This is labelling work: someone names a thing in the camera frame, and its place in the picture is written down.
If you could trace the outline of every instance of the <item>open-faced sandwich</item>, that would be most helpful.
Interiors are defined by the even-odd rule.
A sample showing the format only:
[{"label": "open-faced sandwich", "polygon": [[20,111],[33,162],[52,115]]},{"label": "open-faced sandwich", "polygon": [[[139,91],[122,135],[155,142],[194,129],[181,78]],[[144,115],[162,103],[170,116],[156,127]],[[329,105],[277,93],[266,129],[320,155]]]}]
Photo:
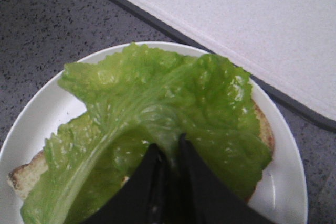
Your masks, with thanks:
[{"label": "open-faced sandwich", "polygon": [[86,112],[62,124],[29,164],[9,174],[24,201],[24,223],[80,223],[122,187],[151,143],[177,170],[181,133],[248,199],[274,147],[249,76],[219,55],[197,58],[136,44],[97,64],[65,65],[59,85]]}]

